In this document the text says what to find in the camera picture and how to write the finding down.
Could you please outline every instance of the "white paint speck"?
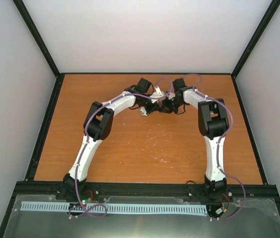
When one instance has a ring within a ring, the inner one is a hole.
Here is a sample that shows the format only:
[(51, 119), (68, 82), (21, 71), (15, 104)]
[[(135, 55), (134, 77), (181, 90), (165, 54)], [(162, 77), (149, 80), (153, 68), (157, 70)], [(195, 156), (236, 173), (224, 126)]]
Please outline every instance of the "white paint speck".
[(145, 143), (148, 142), (148, 141), (150, 141), (150, 140), (152, 140), (152, 139), (154, 139), (154, 138), (156, 138), (156, 137), (159, 137), (159, 136), (161, 136), (161, 135), (153, 136), (151, 139), (145, 141)]

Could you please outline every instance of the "wire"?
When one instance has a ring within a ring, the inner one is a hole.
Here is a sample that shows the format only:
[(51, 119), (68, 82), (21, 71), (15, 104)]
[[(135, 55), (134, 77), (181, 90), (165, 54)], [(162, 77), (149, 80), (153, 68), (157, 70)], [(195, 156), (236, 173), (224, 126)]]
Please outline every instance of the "wire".
[[(77, 217), (81, 217), (81, 216), (83, 216), (83, 215), (85, 215), (85, 214), (88, 214), (89, 216), (94, 217), (94, 218), (102, 218), (102, 217), (104, 217), (104, 216), (107, 214), (107, 212), (108, 212), (108, 208), (107, 208), (104, 204), (101, 204), (101, 203), (96, 204), (96, 205), (94, 205), (94, 206), (92, 206), (92, 207), (86, 209), (85, 205), (82, 203), (82, 201), (81, 201), (81, 199), (80, 199), (80, 196), (79, 196), (78, 181), (77, 181), (77, 180), (78, 180), (78, 179), (77, 179), (77, 177), (78, 177), (78, 169), (79, 169), (79, 163), (80, 163), (80, 161), (81, 161), (81, 157), (82, 157), (82, 155), (84, 154), (84, 151), (85, 151), (85, 149), (86, 149), (86, 147), (87, 147), (87, 145), (88, 145), (88, 143), (89, 143), (90, 136), (89, 136), (87, 130), (88, 130), (88, 126), (89, 126), (90, 122), (91, 122), (92, 119), (97, 115), (97, 113), (100, 112), (103, 108), (109, 106), (111, 103), (114, 103), (115, 101), (117, 101), (117, 100), (119, 100), (119, 99), (121, 99), (121, 98), (123, 98), (123, 97), (127, 97), (127, 96), (139, 96), (139, 97), (142, 97), (142, 98), (155, 99), (155, 100), (160, 100), (160, 99), (166, 98), (166, 97), (171, 93), (171, 91), (172, 91), (172, 89), (173, 89), (173, 83), (172, 83), (172, 81), (171, 81), (169, 78), (167, 78), (167, 77), (163, 77), (163, 78), (161, 78), (160, 80), (162, 80), (162, 79), (168, 79), (168, 80), (170, 81), (170, 88), (168, 89), (168, 92), (167, 92), (165, 95), (163, 95), (163, 96), (161, 96), (161, 97), (158, 97), (158, 98), (151, 98), (150, 96), (146, 96), (146, 95), (142, 95), (142, 94), (138, 94), (138, 93), (126, 93), (126, 94), (122, 94), (122, 95), (120, 95), (120, 96), (118, 96), (118, 97), (112, 99), (109, 103), (106, 103), (106, 104), (102, 105), (101, 107), (99, 107), (99, 108), (90, 116), (90, 118), (88, 119), (88, 121), (87, 121), (87, 123), (86, 123), (86, 126), (85, 126), (85, 135), (86, 135), (86, 137), (87, 137), (86, 143), (85, 143), (85, 145), (83, 146), (83, 148), (82, 148), (82, 150), (81, 150), (81, 152), (80, 152), (80, 154), (79, 154), (79, 157), (78, 157), (78, 160), (77, 160), (77, 165), (76, 165), (76, 170), (75, 170), (75, 192), (76, 192), (76, 196), (77, 196), (78, 202), (79, 202), (80, 206), (82, 207), (82, 209), (84, 210), (84, 212), (83, 212), (82, 214), (80, 214), (79, 216), (77, 216)], [(157, 83), (155, 84), (155, 87), (158, 87), (158, 82), (160, 82), (160, 80), (157, 81)], [(91, 214), (91, 213), (89, 212), (92, 208), (97, 207), (97, 206), (102, 206), (102, 207), (104, 207), (105, 213), (104, 213), (103, 215), (101, 215), (101, 216), (95, 216), (95, 215), (93, 215), (93, 214)]]
[(151, 84), (152, 86), (152, 93), (149, 95), (149, 96), (152, 96), (152, 94), (154, 93), (154, 87), (153, 87), (153, 84)]
[(136, 107), (136, 108), (129, 108), (130, 110), (135, 110), (135, 109), (138, 109), (138, 108), (140, 108), (141, 106), (138, 106), (138, 107)]
[(184, 106), (183, 106), (184, 111), (183, 111), (183, 112), (181, 112), (181, 113), (177, 113), (177, 114), (175, 114), (175, 115), (181, 115), (181, 114), (184, 114), (184, 113), (186, 112), (185, 106), (186, 106), (186, 104), (184, 103)]
[(221, 199), (221, 197), (220, 197), (219, 199), (220, 199), (221, 206), (223, 207), (223, 211), (224, 211), (224, 204), (223, 204), (223, 200)]
[(195, 182), (194, 182), (194, 181), (192, 181), (192, 180), (187, 181), (187, 182), (186, 182), (186, 185), (187, 185), (189, 182), (192, 182), (192, 183), (194, 183), (194, 184), (196, 184), (196, 185), (197, 185), (197, 183), (195, 183)]
[(226, 200), (227, 200), (227, 202), (228, 202), (228, 205), (227, 205), (227, 207), (224, 209), (224, 212), (226, 212), (226, 210), (228, 209), (228, 207), (229, 207), (229, 204), (230, 204), (230, 201), (229, 201), (229, 198), (223, 193), (223, 196), (226, 198)]
[(90, 193), (91, 194), (91, 200), (93, 201), (94, 200), (94, 195), (92, 194), (92, 191), (91, 190), (87, 190), (85, 191), (84, 193)]
[(186, 78), (186, 77), (192, 76), (192, 75), (198, 76), (198, 77), (200, 78), (200, 80), (199, 80), (199, 82), (195, 83), (193, 86), (188, 87), (188, 89), (197, 87), (197, 86), (198, 86), (199, 84), (201, 84), (201, 82), (204, 80), (203, 76), (200, 75), (200, 74), (197, 74), (197, 73), (189, 73), (189, 74), (187, 74), (187, 75), (182, 76), (182, 78)]

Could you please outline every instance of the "white cable tray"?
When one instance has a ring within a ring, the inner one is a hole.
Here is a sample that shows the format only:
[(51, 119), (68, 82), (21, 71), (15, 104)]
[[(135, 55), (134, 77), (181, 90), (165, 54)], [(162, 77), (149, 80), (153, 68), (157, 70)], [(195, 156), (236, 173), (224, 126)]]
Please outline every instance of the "white cable tray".
[[(22, 202), (21, 211), (36, 212), (68, 212), (73, 203), (69, 202)], [(87, 203), (87, 209), (97, 203)], [(182, 214), (205, 216), (207, 214), (205, 205), (172, 205), (172, 204), (117, 204), (104, 203), (108, 214)], [(81, 207), (72, 211), (83, 212)], [(104, 213), (102, 206), (90, 210), (91, 213)]]

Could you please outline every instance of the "orange wooden surface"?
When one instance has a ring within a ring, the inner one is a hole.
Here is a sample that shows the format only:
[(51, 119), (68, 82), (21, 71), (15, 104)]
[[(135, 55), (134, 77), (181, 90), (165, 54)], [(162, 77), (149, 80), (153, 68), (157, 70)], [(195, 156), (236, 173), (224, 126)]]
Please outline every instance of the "orange wooden surface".
[[(104, 102), (136, 84), (141, 77), (155, 83), (164, 75), (68, 74), (59, 94), (35, 180), (62, 180), (73, 165), (83, 137), (83, 122), (94, 101)], [(179, 75), (169, 75), (172, 80)], [(198, 77), (185, 79), (188, 86)], [(161, 82), (166, 91), (169, 82)], [(262, 184), (245, 123), (229, 75), (204, 75), (199, 90), (221, 97), (234, 116), (224, 143), (224, 168), (245, 184)], [(206, 146), (198, 130), (197, 110), (182, 115), (124, 110), (114, 117), (109, 137), (99, 146), (87, 181), (204, 182)], [(228, 178), (228, 183), (237, 183)]]

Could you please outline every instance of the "purple cable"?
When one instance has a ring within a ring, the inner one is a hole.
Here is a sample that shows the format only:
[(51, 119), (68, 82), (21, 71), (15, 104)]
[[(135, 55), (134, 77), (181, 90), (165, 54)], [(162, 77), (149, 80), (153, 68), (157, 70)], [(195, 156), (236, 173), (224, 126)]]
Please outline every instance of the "purple cable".
[[(161, 96), (161, 97), (153, 98), (153, 97), (148, 97), (148, 96), (145, 96), (145, 95), (142, 95), (142, 94), (138, 94), (138, 93), (127, 93), (127, 94), (123, 94), (123, 95), (121, 95), (121, 96), (118, 96), (118, 97), (112, 99), (109, 103), (104, 104), (104, 105), (102, 105), (101, 107), (99, 107), (99, 108), (90, 116), (89, 120), (88, 120), (87, 123), (86, 123), (86, 126), (85, 126), (85, 134), (86, 134), (87, 140), (86, 140), (86, 144), (84, 145), (83, 149), (81, 150), (81, 153), (79, 154), (79, 158), (78, 158), (77, 164), (80, 163), (81, 157), (82, 157), (82, 155), (83, 155), (83, 153), (84, 153), (84, 151), (85, 151), (85, 149), (86, 149), (86, 147), (87, 147), (87, 145), (88, 145), (88, 142), (89, 142), (89, 138), (90, 138), (90, 137), (89, 137), (88, 132), (87, 132), (88, 126), (89, 126), (90, 122), (92, 121), (92, 119), (97, 115), (97, 113), (100, 112), (103, 108), (109, 106), (111, 103), (114, 103), (115, 101), (119, 100), (120, 98), (123, 98), (123, 97), (126, 97), (126, 96), (139, 96), (139, 97), (142, 97), (142, 98), (156, 99), (156, 100), (160, 100), (160, 99), (163, 99), (163, 98), (167, 97), (167, 96), (171, 93), (171, 91), (172, 91), (173, 82), (172, 82), (169, 78), (163, 77), (163, 78), (161, 78), (161, 79), (159, 79), (159, 80), (157, 81), (157, 83), (155, 84), (155, 87), (157, 87), (157, 84), (158, 84), (162, 79), (167, 79), (167, 80), (170, 81), (170, 88), (168, 89), (168, 92), (167, 92), (165, 95)], [(96, 205), (94, 205), (94, 206), (88, 208), (88, 210), (87, 210), (86, 207), (85, 207), (85, 205), (82, 203), (82, 201), (81, 201), (81, 199), (80, 199), (79, 192), (78, 192), (78, 182), (77, 182), (78, 167), (79, 167), (79, 166), (76, 166), (76, 170), (75, 170), (75, 190), (76, 190), (76, 196), (77, 196), (78, 202), (79, 202), (80, 206), (83, 208), (84, 212), (83, 212), (82, 214), (80, 214), (79, 216), (77, 216), (77, 217), (81, 217), (81, 216), (83, 216), (83, 215), (85, 215), (85, 214), (88, 214), (89, 216), (94, 217), (94, 218), (102, 218), (102, 217), (104, 217), (104, 216), (107, 214), (107, 212), (108, 212), (108, 209), (107, 209), (107, 207), (106, 207), (104, 204), (101, 204), (101, 203), (96, 204)], [(93, 209), (94, 207), (97, 207), (97, 206), (102, 206), (102, 207), (105, 208), (105, 213), (104, 213), (103, 215), (101, 215), (101, 216), (95, 216), (95, 215), (93, 215), (93, 214), (91, 214), (91, 213), (89, 212), (91, 209)]]
[(195, 83), (194, 86), (193, 86), (193, 88), (195, 88), (195, 87), (196, 87), (197, 85), (199, 85), (204, 79), (203, 79), (203, 76), (202, 76), (202, 75), (197, 74), (197, 73), (189, 73), (189, 74), (187, 74), (187, 75), (182, 76), (182, 78), (186, 78), (186, 77), (192, 76), (192, 75), (200, 77), (199, 82), (198, 82), (198, 83)]
[[(231, 118), (230, 126), (229, 126), (229, 128), (222, 134), (222, 136), (219, 138), (218, 144), (217, 144), (217, 167), (220, 167), (220, 163), (219, 163), (220, 141), (221, 141), (221, 140), (225, 137), (225, 135), (232, 129), (232, 126), (233, 126), (233, 116), (232, 116), (232, 113), (231, 113), (231, 111), (229, 110), (229, 108), (228, 108), (225, 104), (223, 104), (222, 102), (218, 101), (217, 99), (212, 98), (212, 97), (208, 97), (208, 96), (206, 96), (205, 94), (199, 92), (198, 90), (195, 90), (195, 89), (194, 89), (194, 91), (195, 91), (195, 93), (196, 93), (197, 95), (199, 95), (200, 97), (203, 97), (203, 98), (205, 98), (205, 99), (207, 99), (207, 100), (211, 100), (211, 101), (214, 101), (214, 102), (218, 103), (218, 104), (221, 105), (221, 106), (229, 113), (229, 115), (230, 115), (230, 118)], [(233, 213), (231, 216), (228, 216), (228, 217), (226, 217), (226, 218), (221, 218), (221, 219), (219, 219), (220, 221), (224, 221), (224, 220), (228, 220), (228, 219), (234, 217), (235, 215), (237, 215), (237, 214), (242, 210), (242, 208), (243, 208), (243, 206), (244, 206), (244, 203), (245, 203), (245, 201), (246, 201), (246, 192), (245, 192), (245, 188), (244, 188), (243, 183), (242, 183), (237, 177), (227, 174), (227, 173), (226, 173), (225, 171), (223, 171), (222, 169), (219, 169), (219, 170), (220, 170), (221, 173), (223, 173), (225, 176), (227, 176), (227, 177), (229, 177), (229, 178), (232, 178), (232, 179), (235, 179), (236, 181), (238, 181), (238, 183), (241, 185), (241, 188), (242, 188), (242, 190), (243, 190), (243, 202), (242, 202), (240, 208), (239, 208), (235, 213)]]

